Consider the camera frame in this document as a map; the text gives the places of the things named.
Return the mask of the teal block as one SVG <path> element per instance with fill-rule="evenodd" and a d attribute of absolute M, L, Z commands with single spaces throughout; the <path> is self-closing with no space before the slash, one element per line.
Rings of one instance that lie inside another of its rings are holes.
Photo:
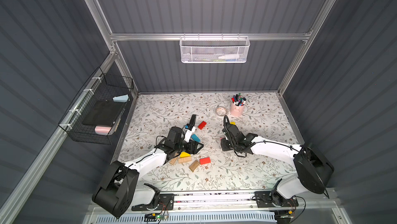
<path fill-rule="evenodd" d="M 201 140 L 198 138 L 198 136 L 196 135 L 196 134 L 192 134 L 191 135 L 191 138 L 194 140 L 194 141 L 197 141 L 197 142 L 200 142 Z"/>

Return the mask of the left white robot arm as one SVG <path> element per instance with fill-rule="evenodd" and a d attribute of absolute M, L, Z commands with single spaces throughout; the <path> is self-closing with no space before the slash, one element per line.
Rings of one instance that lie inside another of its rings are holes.
<path fill-rule="evenodd" d="M 183 152 L 197 154 L 204 145 L 191 136 L 191 130 L 174 126 L 146 155 L 125 163 L 112 162 L 94 191 L 92 201 L 116 218 L 130 207 L 142 205 L 155 209 L 160 204 L 160 190 L 143 183 L 141 178 Z"/>

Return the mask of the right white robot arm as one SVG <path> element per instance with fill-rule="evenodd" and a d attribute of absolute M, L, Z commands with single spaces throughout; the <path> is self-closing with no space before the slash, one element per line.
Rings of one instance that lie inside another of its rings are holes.
<path fill-rule="evenodd" d="M 287 144 L 268 140 L 257 134 L 244 135 L 237 126 L 225 122 L 221 139 L 223 151 L 234 151 L 238 157 L 248 154 L 262 155 L 285 162 L 295 169 L 279 179 L 270 192 L 258 199 L 276 207 L 288 205 L 293 198 L 304 192 L 329 196 L 327 184 L 335 171 L 331 162 L 310 144 Z"/>

